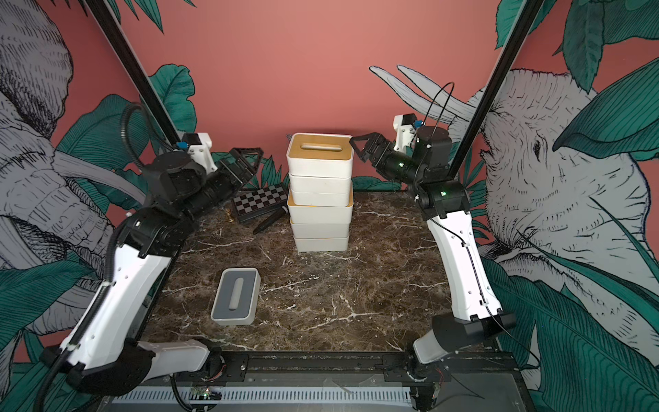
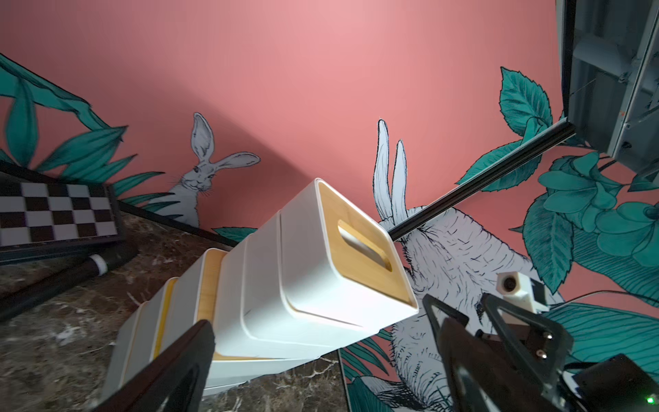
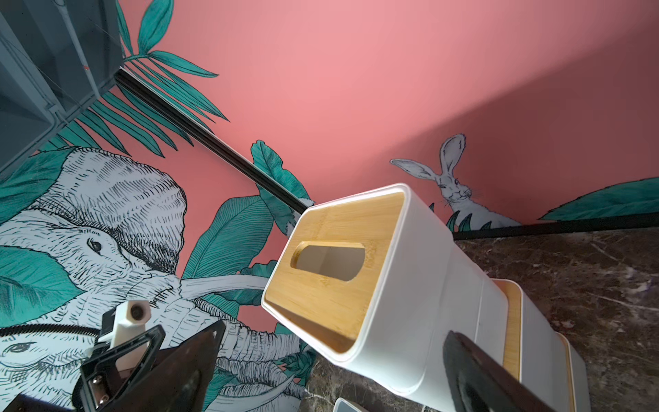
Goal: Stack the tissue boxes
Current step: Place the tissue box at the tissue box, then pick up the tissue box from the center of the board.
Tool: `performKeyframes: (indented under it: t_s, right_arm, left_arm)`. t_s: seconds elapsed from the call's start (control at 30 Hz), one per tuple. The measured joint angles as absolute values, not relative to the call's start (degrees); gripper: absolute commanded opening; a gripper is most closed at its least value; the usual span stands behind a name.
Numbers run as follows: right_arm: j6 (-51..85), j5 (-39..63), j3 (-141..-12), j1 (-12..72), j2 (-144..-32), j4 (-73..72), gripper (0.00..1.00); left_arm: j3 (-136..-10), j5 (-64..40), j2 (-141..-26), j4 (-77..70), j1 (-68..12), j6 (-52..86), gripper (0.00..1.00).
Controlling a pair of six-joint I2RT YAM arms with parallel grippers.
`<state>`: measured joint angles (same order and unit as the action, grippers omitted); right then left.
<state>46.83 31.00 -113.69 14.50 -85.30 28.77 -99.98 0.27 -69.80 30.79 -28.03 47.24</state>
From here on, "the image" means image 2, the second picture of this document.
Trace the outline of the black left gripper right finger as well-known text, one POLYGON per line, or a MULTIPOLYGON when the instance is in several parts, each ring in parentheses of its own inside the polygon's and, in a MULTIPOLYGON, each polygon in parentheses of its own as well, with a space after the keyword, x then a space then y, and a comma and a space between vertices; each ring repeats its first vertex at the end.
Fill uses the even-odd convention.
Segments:
POLYGON ((437 339, 455 411, 556 411, 540 391, 516 374, 456 319, 447 318, 437 339))

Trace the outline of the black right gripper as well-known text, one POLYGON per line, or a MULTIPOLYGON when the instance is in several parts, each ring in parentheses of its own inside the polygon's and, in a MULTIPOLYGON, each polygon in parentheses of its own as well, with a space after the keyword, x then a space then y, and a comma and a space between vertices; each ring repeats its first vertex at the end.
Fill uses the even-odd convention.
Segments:
POLYGON ((462 371, 472 378, 476 373, 560 378, 563 411, 658 410, 657 381, 626 355, 564 365, 574 340, 559 323, 492 294, 483 295, 481 304, 492 332, 471 332, 465 313, 429 294, 422 299, 449 381, 462 371), (487 366, 494 370, 487 372, 487 366))

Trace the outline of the small bamboo lid tissue box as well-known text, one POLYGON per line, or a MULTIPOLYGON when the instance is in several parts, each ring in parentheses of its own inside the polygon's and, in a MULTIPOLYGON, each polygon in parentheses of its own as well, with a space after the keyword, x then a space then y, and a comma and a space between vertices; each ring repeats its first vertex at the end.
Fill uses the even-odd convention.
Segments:
POLYGON ((284 295, 300 312, 378 330, 419 312, 388 233, 315 179, 281 210, 284 295))

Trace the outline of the yellow lid tissue box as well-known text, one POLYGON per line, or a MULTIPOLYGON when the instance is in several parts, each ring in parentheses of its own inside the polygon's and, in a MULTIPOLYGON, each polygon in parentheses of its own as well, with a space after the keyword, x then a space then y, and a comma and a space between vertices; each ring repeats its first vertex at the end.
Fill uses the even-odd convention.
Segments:
POLYGON ((102 397, 126 385, 161 352, 172 295, 178 279, 167 280, 152 300, 142 304, 120 328, 102 397))

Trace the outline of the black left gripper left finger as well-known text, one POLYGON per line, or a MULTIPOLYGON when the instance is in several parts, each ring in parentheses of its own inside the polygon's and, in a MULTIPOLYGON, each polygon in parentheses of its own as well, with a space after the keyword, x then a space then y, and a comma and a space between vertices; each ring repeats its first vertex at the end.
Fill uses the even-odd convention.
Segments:
POLYGON ((197 411, 215 352, 211 323, 201 320, 97 411, 197 411))

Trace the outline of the large bamboo lid tissue box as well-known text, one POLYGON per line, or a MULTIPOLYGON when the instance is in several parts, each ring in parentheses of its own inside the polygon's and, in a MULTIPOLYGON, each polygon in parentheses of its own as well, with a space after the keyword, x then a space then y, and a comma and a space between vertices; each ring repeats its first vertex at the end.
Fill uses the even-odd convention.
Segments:
MULTIPOLYGON (((158 335, 161 352, 198 321, 213 320, 221 261, 226 255, 226 252, 216 248, 205 251, 166 293, 166 320, 158 335)), ((249 358, 214 353, 205 387, 237 386, 264 375, 283 373, 308 362, 308 359, 249 358)))

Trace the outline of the grey lid tissue box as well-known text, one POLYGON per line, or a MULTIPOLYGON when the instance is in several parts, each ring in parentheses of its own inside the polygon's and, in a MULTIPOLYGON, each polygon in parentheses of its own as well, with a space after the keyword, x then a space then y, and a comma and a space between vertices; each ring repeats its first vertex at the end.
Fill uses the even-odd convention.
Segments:
POLYGON ((242 323, 246 239, 221 263, 213 329, 216 351, 221 355, 266 359, 314 359, 338 347, 305 350, 301 346, 271 345, 250 338, 242 323))

